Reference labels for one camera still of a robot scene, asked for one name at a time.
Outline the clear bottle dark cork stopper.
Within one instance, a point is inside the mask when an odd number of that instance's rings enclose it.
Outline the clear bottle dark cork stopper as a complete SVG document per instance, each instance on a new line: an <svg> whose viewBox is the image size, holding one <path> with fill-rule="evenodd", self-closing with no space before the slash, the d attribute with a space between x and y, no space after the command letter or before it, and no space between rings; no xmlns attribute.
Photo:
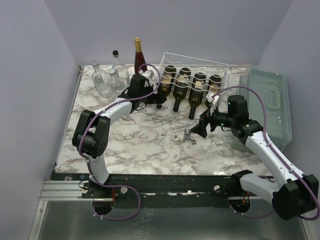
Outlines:
<svg viewBox="0 0 320 240"><path fill-rule="evenodd" d="M112 51L113 55L113 65L112 68L115 69L116 74L120 80L125 83L125 86L130 85L130 75L125 64L123 64L119 57L119 52L117 50Z"/></svg>

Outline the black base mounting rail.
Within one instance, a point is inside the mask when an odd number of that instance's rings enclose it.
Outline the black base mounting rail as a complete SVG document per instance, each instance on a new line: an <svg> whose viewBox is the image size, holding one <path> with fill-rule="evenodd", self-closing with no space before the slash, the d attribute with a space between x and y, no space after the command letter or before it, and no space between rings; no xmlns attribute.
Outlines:
<svg viewBox="0 0 320 240"><path fill-rule="evenodd" d="M112 189L91 182L85 173L53 172L50 179L61 195L118 209L134 209L138 201L141 208L228 208L230 201L245 207L258 198L229 175L111 174L106 184Z"/></svg>

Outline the dark bottle black neck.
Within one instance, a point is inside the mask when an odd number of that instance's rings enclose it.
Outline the dark bottle black neck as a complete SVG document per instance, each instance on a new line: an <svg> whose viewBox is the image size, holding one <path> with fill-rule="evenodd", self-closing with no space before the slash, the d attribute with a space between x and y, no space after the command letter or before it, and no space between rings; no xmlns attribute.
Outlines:
<svg viewBox="0 0 320 240"><path fill-rule="evenodd" d="M183 67L180 69L178 73L178 78L176 82L176 86L173 91L173 97L175 98L173 111L178 112L180 103L183 99L185 99L188 91L188 83L190 81L191 70L187 67Z"/></svg>
<svg viewBox="0 0 320 240"><path fill-rule="evenodd" d="M203 87L205 84L206 75L202 72L197 72L193 77L192 89L190 90L188 103L190 112L188 118L193 120L195 117L196 108L201 105L203 99Z"/></svg>

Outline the green bottle silver neck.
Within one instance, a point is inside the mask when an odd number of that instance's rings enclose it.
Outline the green bottle silver neck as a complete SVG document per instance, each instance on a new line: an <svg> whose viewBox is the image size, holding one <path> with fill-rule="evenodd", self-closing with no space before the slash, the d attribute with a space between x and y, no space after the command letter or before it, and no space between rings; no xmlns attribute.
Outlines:
<svg viewBox="0 0 320 240"><path fill-rule="evenodd" d="M162 93L163 96L168 97L171 93L172 84L174 82L177 69L173 65L167 65L164 69L161 79L161 88L158 89L158 93Z"/></svg>
<svg viewBox="0 0 320 240"><path fill-rule="evenodd" d="M206 80L207 87L206 87L206 98L205 98L205 105L208 107L211 105L211 102L207 99L208 94L215 94L221 90L221 85L222 85L222 77L219 74L213 74L209 77L208 80Z"/></svg>

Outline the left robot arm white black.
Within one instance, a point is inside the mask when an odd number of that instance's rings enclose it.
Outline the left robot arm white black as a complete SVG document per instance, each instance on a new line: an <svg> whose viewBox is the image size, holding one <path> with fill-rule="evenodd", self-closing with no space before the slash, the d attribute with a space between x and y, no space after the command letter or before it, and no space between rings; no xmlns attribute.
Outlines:
<svg viewBox="0 0 320 240"><path fill-rule="evenodd" d="M87 109L82 111L72 138L72 145L85 158L90 179L95 182L93 191L99 197L107 197L111 191L111 185L107 182L110 174L104 160L111 125L136 111L141 103L161 105L166 100L161 83L154 86L147 77L134 74L129 87L112 103L96 111Z"/></svg>

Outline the clear plastic storage box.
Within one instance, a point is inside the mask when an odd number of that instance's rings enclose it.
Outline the clear plastic storage box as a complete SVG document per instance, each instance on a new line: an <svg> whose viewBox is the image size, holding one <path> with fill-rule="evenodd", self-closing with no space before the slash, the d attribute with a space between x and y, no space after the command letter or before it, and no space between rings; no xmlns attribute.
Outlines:
<svg viewBox="0 0 320 240"><path fill-rule="evenodd" d="M266 110L266 133L276 147L283 151L292 140L287 76L250 65L239 77L238 85L254 90L261 97ZM249 118L263 126L263 109L256 95L244 88L238 88L236 94L246 99ZM231 146L235 150L252 153L234 136Z"/></svg>

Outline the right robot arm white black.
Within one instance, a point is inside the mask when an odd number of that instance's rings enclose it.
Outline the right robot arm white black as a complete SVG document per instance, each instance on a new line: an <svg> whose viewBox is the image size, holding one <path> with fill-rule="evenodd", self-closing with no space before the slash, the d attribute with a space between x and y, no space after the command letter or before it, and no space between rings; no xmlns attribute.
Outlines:
<svg viewBox="0 0 320 240"><path fill-rule="evenodd" d="M283 220L299 217L312 210L319 210L318 179L296 168L273 144L264 128L249 118L248 104L241 95L227 99L227 112L208 108L190 131L207 137L207 126L213 132L217 127L229 128L239 141L247 146L267 167L274 182L262 179L249 170L233 174L230 191L241 196L251 192L269 202Z"/></svg>

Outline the chrome faucet with white fitting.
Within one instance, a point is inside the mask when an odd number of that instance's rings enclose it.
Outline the chrome faucet with white fitting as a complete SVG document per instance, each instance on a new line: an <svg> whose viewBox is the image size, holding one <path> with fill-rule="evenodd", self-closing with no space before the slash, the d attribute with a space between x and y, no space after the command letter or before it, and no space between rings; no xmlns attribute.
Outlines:
<svg viewBox="0 0 320 240"><path fill-rule="evenodd" d="M191 137L191 131L188 128L184 130L184 134L173 135L172 139L175 142L190 141L192 145L196 144L196 140L193 137Z"/></svg>

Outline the aluminium extrusion rail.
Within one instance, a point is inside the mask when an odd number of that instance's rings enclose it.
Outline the aluminium extrusion rail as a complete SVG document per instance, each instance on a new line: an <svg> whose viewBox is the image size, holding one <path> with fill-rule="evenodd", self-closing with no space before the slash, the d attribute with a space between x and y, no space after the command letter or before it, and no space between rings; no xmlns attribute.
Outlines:
<svg viewBox="0 0 320 240"><path fill-rule="evenodd" d="M146 174L111 174L100 186L88 176L54 174L52 180L45 181L41 196L65 196L80 199L107 199L111 190L117 196L125 195L130 187L141 195L192 195L211 194L218 198L240 197L248 190L262 196L262 190L277 192L282 186L293 181L293 178L277 182L271 176L256 176L252 173L243 177L228 175L146 175Z"/></svg>

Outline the red wine bottle gold cap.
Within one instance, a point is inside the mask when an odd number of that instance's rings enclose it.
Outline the red wine bottle gold cap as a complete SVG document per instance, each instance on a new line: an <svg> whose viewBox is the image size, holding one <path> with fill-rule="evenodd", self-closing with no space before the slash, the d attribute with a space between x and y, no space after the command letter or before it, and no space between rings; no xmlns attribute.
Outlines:
<svg viewBox="0 0 320 240"><path fill-rule="evenodd" d="M148 70L148 68L146 65L141 67L141 65L146 63L145 57L142 52L141 39L139 37L136 37L134 39L134 44L135 44L134 73L138 74L139 70L142 70L143 72L145 72Z"/></svg>

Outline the clear bottle silver stopper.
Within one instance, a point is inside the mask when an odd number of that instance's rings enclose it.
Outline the clear bottle silver stopper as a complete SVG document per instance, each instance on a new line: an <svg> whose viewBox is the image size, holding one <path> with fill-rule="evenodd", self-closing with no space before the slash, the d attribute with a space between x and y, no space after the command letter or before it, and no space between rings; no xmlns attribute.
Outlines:
<svg viewBox="0 0 320 240"><path fill-rule="evenodd" d="M102 98L110 98L111 97L111 88L109 85L110 77L109 74L101 69L99 62L97 60L93 60L91 62L93 73L92 73L92 81L97 90L98 94Z"/></svg>
<svg viewBox="0 0 320 240"><path fill-rule="evenodd" d="M125 79L120 78L118 70L111 68L109 71L109 86L111 90L111 97L115 100L126 88L127 82Z"/></svg>

